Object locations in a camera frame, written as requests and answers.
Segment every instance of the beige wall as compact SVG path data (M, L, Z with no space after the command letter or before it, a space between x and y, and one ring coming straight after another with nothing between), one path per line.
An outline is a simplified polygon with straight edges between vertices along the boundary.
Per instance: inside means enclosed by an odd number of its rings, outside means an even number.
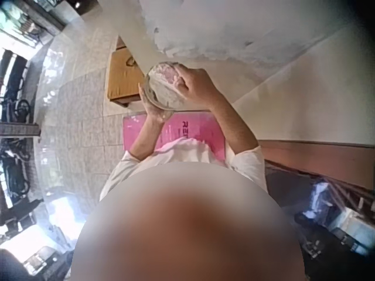
M259 139L373 145L374 79L369 45L363 32L350 25L234 106Z

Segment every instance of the pink mat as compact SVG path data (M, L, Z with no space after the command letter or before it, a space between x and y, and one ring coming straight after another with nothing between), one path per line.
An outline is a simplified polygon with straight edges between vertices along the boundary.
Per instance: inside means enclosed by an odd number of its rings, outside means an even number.
M124 150L128 150L138 136L146 115L124 117ZM224 135L210 112L176 112L164 125L156 148L176 139L186 137L202 141L211 148L217 160L225 160Z

